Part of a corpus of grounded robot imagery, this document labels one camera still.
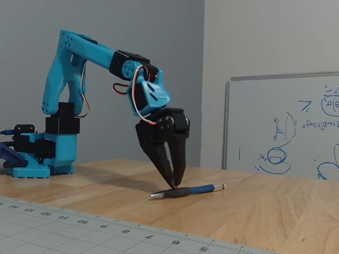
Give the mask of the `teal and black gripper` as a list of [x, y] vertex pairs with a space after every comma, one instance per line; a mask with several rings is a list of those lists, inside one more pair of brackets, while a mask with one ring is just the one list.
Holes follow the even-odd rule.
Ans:
[[[179, 186], [186, 168], [185, 143], [189, 137], [190, 121], [183, 109], [167, 107], [170, 96], [160, 84], [143, 79], [132, 80], [128, 95], [134, 115], [140, 118], [136, 131], [143, 152], [170, 188]], [[175, 133], [167, 142], [173, 172], [161, 131]]]

